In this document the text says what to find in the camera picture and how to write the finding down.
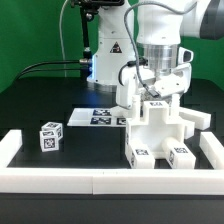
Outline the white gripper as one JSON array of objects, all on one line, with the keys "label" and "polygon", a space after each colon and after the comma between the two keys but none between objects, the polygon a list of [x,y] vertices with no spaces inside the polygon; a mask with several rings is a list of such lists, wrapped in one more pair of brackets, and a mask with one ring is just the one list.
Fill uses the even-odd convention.
[{"label": "white gripper", "polygon": [[128,62],[118,75],[116,103],[130,110],[132,97],[143,101],[170,100],[173,94],[186,93],[191,81],[194,53],[179,46],[148,46],[139,66]]}]

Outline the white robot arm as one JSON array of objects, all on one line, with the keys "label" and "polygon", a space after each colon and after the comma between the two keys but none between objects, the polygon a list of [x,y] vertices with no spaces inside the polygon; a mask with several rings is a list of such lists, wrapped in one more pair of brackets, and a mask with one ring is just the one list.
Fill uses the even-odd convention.
[{"label": "white robot arm", "polygon": [[88,82],[116,92],[116,104],[132,107],[132,96],[168,99],[185,93],[193,52],[183,36],[224,37],[224,0],[138,0],[101,5],[98,50]]}]

